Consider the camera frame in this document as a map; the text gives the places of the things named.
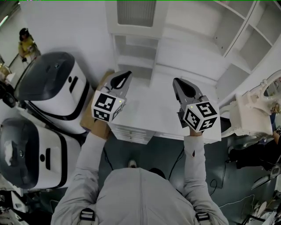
white shelf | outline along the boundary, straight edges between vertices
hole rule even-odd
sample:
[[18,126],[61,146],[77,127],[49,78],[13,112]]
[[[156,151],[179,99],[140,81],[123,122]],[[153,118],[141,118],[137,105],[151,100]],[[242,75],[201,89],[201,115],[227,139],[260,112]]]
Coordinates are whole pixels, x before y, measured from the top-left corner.
[[240,54],[253,70],[266,56],[271,45],[252,26],[248,25],[245,32],[251,35],[240,50]]
[[213,1],[170,1],[165,25],[192,30],[212,38],[225,7]]
[[221,54],[225,56],[232,47],[236,38],[243,29],[244,19],[238,17],[233,12],[227,10],[224,12],[222,21],[214,35]]
[[128,56],[128,55],[119,55],[117,59],[117,63],[119,65],[132,65],[132,66],[139,66],[143,68],[152,69],[154,65],[154,60]]
[[249,73],[235,65],[230,65],[216,85],[219,102],[227,98],[249,76]]
[[[222,5],[223,7],[227,8],[228,10],[232,11],[233,13],[235,13],[237,16],[241,17],[242,19],[245,19],[245,17],[247,16],[247,13],[244,12],[245,10],[242,9],[242,6],[241,6],[241,5],[237,5],[237,3],[231,4],[231,5],[234,7],[234,8],[233,8],[233,7],[230,7],[230,6],[228,6],[227,4],[225,4],[223,1],[214,1],[214,2],[216,2],[216,3],[220,4],[220,5]],[[243,10],[243,14],[245,14],[245,15],[243,16],[243,15],[240,14],[237,10],[238,10],[238,11]]]
[[143,38],[139,36],[126,36],[126,44],[140,47],[149,47],[153,49],[157,49],[158,40],[151,38]]
[[181,29],[174,25],[166,25],[163,30],[163,38],[180,41],[199,54],[210,54],[211,57],[221,57],[219,48],[213,38],[197,33],[190,29]]
[[281,10],[273,2],[260,1],[253,14],[250,24],[273,45],[281,34]]
[[129,70],[132,72],[133,80],[130,86],[149,87],[152,69],[132,65],[118,65],[118,68],[120,71]]
[[253,3],[254,1],[229,1],[228,6],[246,18]]
[[253,28],[271,45],[273,46],[272,42],[262,33],[257,27],[253,26]]
[[155,59],[156,49],[151,47],[131,45],[133,41],[132,38],[129,39],[130,44],[127,44],[127,36],[115,35],[114,38],[118,55],[126,55],[153,60]]
[[156,63],[217,81],[229,62],[222,57],[212,39],[201,39],[197,35],[189,37],[187,41],[162,38]]
[[251,69],[246,60],[241,56],[237,49],[232,49],[231,53],[227,55],[227,59],[235,66],[244,70],[246,73],[251,73]]

white wall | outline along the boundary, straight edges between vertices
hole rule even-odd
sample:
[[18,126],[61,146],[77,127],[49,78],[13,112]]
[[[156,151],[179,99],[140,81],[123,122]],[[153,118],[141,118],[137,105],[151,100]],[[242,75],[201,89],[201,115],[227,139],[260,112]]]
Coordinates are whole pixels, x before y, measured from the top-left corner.
[[0,27],[0,55],[7,66],[18,54],[19,31],[24,27],[27,24],[20,9]]
[[72,53],[92,85],[114,68],[104,1],[21,2],[22,12],[41,53]]

hand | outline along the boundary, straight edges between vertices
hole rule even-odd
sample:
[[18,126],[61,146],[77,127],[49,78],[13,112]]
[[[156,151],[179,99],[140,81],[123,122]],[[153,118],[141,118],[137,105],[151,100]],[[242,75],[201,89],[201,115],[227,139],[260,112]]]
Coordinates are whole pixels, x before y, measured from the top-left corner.
[[93,125],[93,128],[91,129],[91,133],[104,140],[107,140],[110,133],[110,128],[106,122],[96,120]]
[[201,136],[202,135],[202,132],[195,132],[191,127],[189,128],[190,130],[190,136],[192,137],[198,137],[198,136]]
[[278,145],[280,135],[276,131],[273,131],[273,135],[272,136],[273,136],[273,138],[275,140],[275,143]]

white cabinet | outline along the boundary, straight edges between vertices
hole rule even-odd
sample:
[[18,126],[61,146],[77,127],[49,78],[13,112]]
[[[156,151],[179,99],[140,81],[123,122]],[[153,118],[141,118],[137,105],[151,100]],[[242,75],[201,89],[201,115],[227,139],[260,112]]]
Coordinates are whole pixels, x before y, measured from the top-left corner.
[[168,1],[106,1],[108,31],[161,38]]

cable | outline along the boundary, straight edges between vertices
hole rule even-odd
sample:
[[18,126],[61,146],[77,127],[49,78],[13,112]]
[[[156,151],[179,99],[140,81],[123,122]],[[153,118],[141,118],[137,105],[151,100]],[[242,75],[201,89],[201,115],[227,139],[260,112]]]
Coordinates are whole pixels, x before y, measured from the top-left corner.
[[226,204],[224,204],[224,205],[222,205],[222,206],[219,206],[219,208],[225,207],[225,206],[227,206],[227,205],[235,204],[235,203],[237,203],[237,202],[241,202],[241,201],[243,201],[244,199],[249,198],[249,197],[251,197],[251,196],[254,196],[254,197],[253,197],[253,201],[252,201],[252,208],[253,208],[253,202],[254,202],[254,199],[255,199],[255,195],[246,196],[245,198],[243,198],[243,199],[241,199],[241,200],[239,200],[239,201],[236,201],[236,202],[226,203]]
[[174,168],[175,168],[175,166],[176,166],[176,163],[178,162],[178,161],[180,161],[181,160],[181,158],[184,156],[184,147],[183,147],[183,149],[181,150],[181,152],[180,152],[180,154],[179,154],[179,156],[177,157],[177,159],[176,159],[176,162],[174,163],[174,165],[173,165],[173,167],[172,167],[172,169],[171,169],[171,172],[170,172],[170,175],[169,175],[169,178],[168,178],[168,181],[170,180],[170,178],[171,178],[171,175],[172,175],[172,171],[174,170]]
[[113,167],[109,161],[109,158],[108,158],[108,155],[107,155],[107,152],[105,150],[105,147],[103,148],[103,151],[104,151],[104,160],[110,165],[111,169],[113,170]]
[[[216,179],[213,179],[213,180],[211,180],[211,182],[210,182],[210,187],[211,187],[211,188],[215,188],[215,189],[213,190],[212,194],[215,193],[215,191],[216,191],[217,188],[219,188],[219,189],[222,189],[222,188],[223,188],[223,181],[224,181],[224,176],[225,176],[226,170],[227,170],[227,160],[224,162],[223,180],[222,180],[222,183],[221,183],[221,187],[218,187],[218,181],[216,181]],[[216,186],[212,186],[212,182],[213,182],[213,181],[216,182]]]
[[[256,208],[254,208],[254,200],[255,200],[255,197],[253,197],[253,200],[252,200],[252,211],[251,211],[251,213],[250,214],[252,214],[252,213],[254,213],[255,212],[255,210],[258,208],[258,207],[256,207]],[[244,211],[244,207],[245,207],[245,204],[246,203],[244,203],[244,205],[243,205],[243,208],[242,208],[242,210],[241,210],[241,215],[240,215],[240,218],[242,219],[242,215],[243,215],[243,211]]]

